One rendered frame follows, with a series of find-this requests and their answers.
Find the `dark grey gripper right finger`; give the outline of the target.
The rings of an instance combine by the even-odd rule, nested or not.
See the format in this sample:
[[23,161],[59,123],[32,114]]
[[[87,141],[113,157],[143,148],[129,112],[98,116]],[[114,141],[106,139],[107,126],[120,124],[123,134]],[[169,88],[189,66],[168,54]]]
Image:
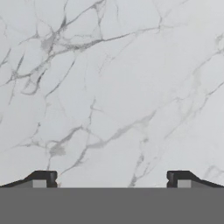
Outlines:
[[168,171],[166,173],[168,188],[200,188],[200,187],[213,187],[223,188],[223,185],[203,180],[195,176],[190,171]]

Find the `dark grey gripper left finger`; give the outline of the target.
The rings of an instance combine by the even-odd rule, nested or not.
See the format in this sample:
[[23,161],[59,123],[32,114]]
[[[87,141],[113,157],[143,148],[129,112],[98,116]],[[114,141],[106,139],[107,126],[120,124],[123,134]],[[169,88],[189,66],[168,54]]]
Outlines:
[[0,185],[0,188],[57,188],[57,177],[58,173],[56,171],[34,171],[24,179]]

